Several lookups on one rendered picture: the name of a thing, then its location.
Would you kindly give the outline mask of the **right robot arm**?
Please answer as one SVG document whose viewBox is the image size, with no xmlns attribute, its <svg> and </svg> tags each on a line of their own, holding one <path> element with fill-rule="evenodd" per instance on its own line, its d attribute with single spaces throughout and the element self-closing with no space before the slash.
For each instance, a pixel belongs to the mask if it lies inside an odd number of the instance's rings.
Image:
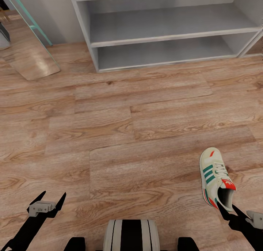
<svg viewBox="0 0 263 251">
<path fill-rule="evenodd" d="M 229 226 L 235 231 L 241 231 L 255 251 L 263 251 L 263 213 L 247 211 L 247 215 L 232 205 L 238 216 L 229 214 L 226 209 L 217 202 L 218 208 L 224 220 L 229 220 Z"/>
</svg>

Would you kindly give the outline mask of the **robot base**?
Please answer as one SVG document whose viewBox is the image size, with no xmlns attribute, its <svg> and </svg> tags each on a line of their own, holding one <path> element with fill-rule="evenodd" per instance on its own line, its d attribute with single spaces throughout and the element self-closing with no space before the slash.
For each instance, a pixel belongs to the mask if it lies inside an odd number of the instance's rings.
<svg viewBox="0 0 263 251">
<path fill-rule="evenodd" d="M 64 251 L 85 251 L 85 238 L 72 237 Z M 178 239 L 178 251 L 199 251 L 199 249 L 191 237 L 180 237 Z"/>
</svg>

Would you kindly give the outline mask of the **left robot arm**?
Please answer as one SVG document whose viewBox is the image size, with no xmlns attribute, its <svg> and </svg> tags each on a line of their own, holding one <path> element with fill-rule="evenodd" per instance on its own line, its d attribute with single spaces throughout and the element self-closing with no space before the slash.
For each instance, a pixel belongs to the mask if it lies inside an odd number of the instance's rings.
<svg viewBox="0 0 263 251">
<path fill-rule="evenodd" d="M 46 218 L 54 218 L 57 212 L 61 210 L 66 197 L 66 192 L 57 204 L 56 202 L 40 201 L 45 192 L 46 191 L 41 193 L 38 198 L 30 203 L 30 207 L 28 208 L 29 218 L 15 237 L 8 241 L 1 251 L 5 251 L 8 247 L 12 249 L 11 251 L 26 251 Z"/>
</svg>

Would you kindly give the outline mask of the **gym shoe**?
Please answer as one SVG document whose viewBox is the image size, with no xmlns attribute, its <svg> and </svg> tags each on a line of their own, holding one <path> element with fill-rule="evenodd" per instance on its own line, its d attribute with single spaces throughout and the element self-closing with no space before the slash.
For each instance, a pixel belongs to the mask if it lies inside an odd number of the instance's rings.
<svg viewBox="0 0 263 251">
<path fill-rule="evenodd" d="M 227 212 L 233 211 L 232 197 L 237 188 L 228 175 L 220 151 L 215 147 L 209 147 L 203 151 L 199 167 L 202 194 L 206 203 L 219 209 L 217 205 L 219 201 Z"/>
</svg>

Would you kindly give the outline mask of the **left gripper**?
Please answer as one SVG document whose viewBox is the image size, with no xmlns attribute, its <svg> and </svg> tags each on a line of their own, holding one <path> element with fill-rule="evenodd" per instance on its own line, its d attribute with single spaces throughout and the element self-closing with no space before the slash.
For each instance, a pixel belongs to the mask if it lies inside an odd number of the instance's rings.
<svg viewBox="0 0 263 251">
<path fill-rule="evenodd" d="M 45 192 L 46 191 L 41 193 L 38 196 L 38 198 L 36 198 L 34 201 L 32 201 L 30 203 L 30 205 L 32 205 L 33 203 L 35 203 L 37 201 L 40 201 L 42 199 L 42 197 L 44 196 Z M 54 218 L 56 216 L 57 212 L 61 210 L 63 202 L 65 200 L 65 197 L 66 197 L 66 192 L 63 194 L 63 196 L 61 197 L 61 199 L 59 200 L 59 202 L 57 203 L 57 205 L 55 206 L 55 208 L 53 210 L 48 211 L 47 213 L 39 213 L 36 217 L 29 217 L 26 220 L 26 222 L 23 224 L 21 229 L 23 229 L 23 228 L 30 229 L 35 234 L 37 234 L 39 229 L 43 225 L 44 221 L 46 220 L 46 218 Z"/>
</svg>

